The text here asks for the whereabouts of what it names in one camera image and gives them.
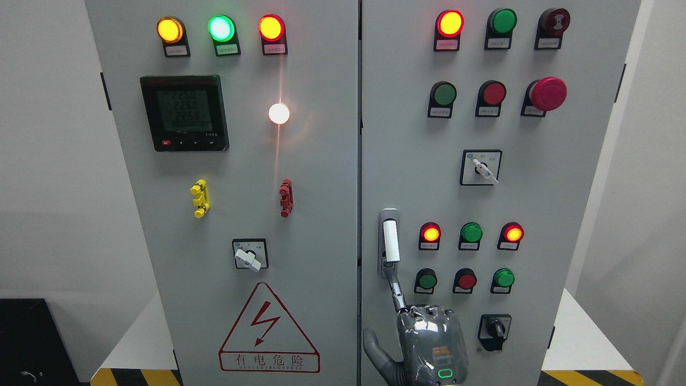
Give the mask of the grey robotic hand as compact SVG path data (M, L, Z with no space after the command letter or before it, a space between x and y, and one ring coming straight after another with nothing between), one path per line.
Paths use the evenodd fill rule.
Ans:
M396 308L402 361L380 347L370 328L362 331L363 350L388 385L461 385L468 373L466 345L458 315L431 305L407 305L396 271L384 268Z

